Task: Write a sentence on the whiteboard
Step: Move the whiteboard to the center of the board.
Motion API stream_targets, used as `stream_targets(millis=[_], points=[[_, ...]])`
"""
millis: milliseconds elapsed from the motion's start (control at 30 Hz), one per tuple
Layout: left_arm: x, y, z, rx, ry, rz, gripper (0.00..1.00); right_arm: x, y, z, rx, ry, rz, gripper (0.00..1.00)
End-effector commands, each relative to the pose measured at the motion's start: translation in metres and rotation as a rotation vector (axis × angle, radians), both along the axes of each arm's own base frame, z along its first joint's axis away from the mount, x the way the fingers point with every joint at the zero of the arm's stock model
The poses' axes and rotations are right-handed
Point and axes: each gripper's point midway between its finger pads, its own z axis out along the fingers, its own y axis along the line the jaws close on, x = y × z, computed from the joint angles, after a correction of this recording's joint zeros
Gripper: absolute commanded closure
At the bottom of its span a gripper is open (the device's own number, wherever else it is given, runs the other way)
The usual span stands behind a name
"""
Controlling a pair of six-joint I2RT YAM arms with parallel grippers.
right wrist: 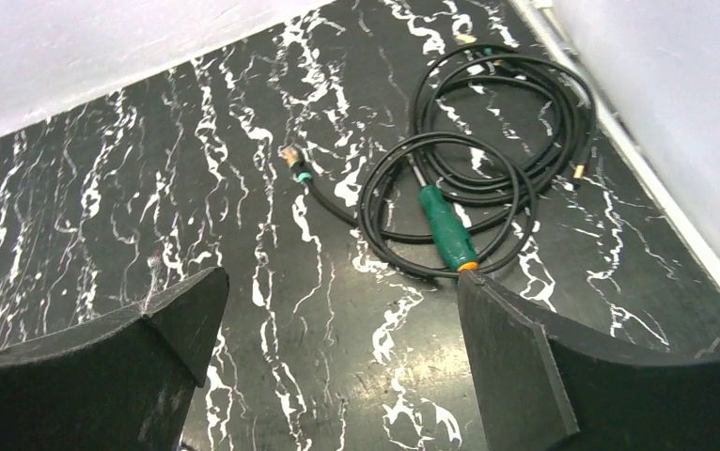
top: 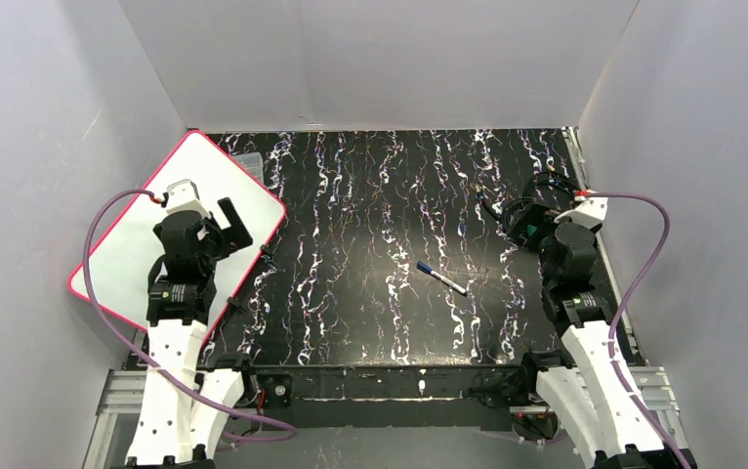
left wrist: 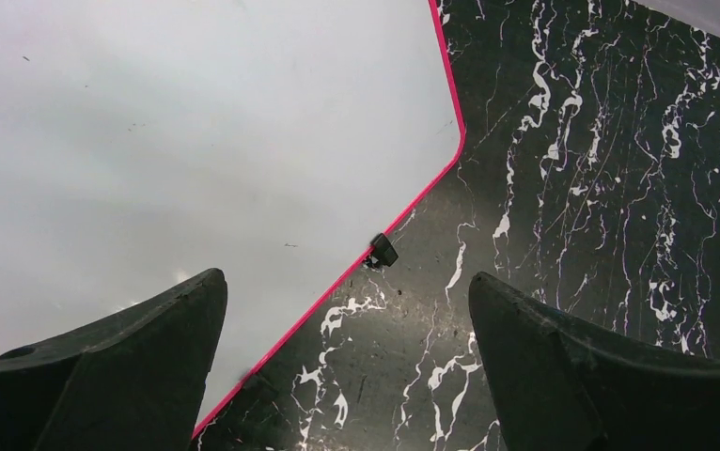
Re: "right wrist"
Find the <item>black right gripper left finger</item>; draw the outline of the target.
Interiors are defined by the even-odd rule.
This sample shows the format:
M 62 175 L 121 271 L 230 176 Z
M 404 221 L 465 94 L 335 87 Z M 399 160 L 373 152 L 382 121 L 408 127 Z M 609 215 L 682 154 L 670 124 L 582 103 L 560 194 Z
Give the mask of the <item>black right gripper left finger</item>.
M 0 350 L 0 450 L 172 450 L 204 385 L 229 281 L 186 278 Z

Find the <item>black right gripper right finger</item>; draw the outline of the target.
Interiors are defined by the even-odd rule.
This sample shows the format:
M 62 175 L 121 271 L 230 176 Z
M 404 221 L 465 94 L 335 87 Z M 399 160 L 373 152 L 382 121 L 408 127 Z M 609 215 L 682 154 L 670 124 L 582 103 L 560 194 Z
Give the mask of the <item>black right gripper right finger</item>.
M 464 271 L 464 346 L 492 450 L 720 450 L 720 357 L 596 331 Z

